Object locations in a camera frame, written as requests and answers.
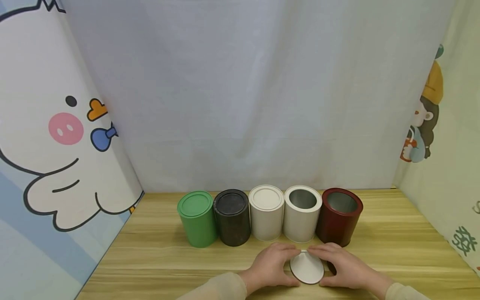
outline cartoon duck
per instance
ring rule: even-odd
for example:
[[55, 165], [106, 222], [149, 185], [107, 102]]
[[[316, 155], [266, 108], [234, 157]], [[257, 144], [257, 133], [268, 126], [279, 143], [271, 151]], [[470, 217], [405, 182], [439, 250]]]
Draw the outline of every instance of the cartoon duck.
[[143, 191], [65, 37], [65, 14], [48, 8], [1, 21], [0, 158], [36, 175], [25, 207], [70, 231], [99, 212], [132, 211]]
[[[440, 45], [435, 59], [444, 52]], [[431, 154], [433, 143], [433, 128], [437, 124], [439, 108], [444, 95], [442, 70], [436, 60], [433, 61], [430, 74], [420, 97], [419, 106], [415, 111], [413, 122], [408, 131], [400, 158], [406, 162], [420, 162]]]

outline wooden table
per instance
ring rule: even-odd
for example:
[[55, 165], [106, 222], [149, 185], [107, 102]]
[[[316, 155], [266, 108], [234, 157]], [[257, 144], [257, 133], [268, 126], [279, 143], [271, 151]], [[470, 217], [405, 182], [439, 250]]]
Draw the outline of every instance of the wooden table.
[[[355, 193], [365, 208], [346, 249], [431, 299], [480, 299], [480, 278], [400, 190]], [[176, 299], [213, 276], [248, 268], [257, 253], [269, 245], [251, 237], [236, 248], [220, 240], [206, 249], [191, 247], [177, 215], [181, 196], [146, 194], [77, 299]], [[279, 241], [290, 242], [284, 236]], [[297, 246], [306, 248], [318, 243], [315, 237], [310, 243]], [[374, 297], [361, 290], [304, 284], [299, 288], [265, 288], [249, 299]]]

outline white backdrop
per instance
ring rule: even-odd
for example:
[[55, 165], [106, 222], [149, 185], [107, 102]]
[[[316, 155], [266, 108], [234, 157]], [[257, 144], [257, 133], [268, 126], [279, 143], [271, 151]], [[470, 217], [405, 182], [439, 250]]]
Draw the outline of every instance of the white backdrop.
[[63, 0], [146, 192], [390, 187], [449, 0]]

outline black lid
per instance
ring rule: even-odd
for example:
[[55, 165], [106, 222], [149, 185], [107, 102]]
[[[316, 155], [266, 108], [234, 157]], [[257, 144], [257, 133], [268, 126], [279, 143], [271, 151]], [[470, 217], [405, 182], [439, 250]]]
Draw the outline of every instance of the black lid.
[[248, 207], [248, 196], [240, 190], [225, 190], [215, 197], [213, 207], [221, 215], [238, 215]]

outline green tin can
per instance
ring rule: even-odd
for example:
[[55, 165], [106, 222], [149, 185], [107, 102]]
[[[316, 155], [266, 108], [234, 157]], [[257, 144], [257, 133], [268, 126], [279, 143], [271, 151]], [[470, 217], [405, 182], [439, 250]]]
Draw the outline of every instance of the green tin can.
[[177, 211], [190, 245], [205, 248], [216, 240], [213, 198], [209, 193], [195, 191], [186, 194], [180, 199]]

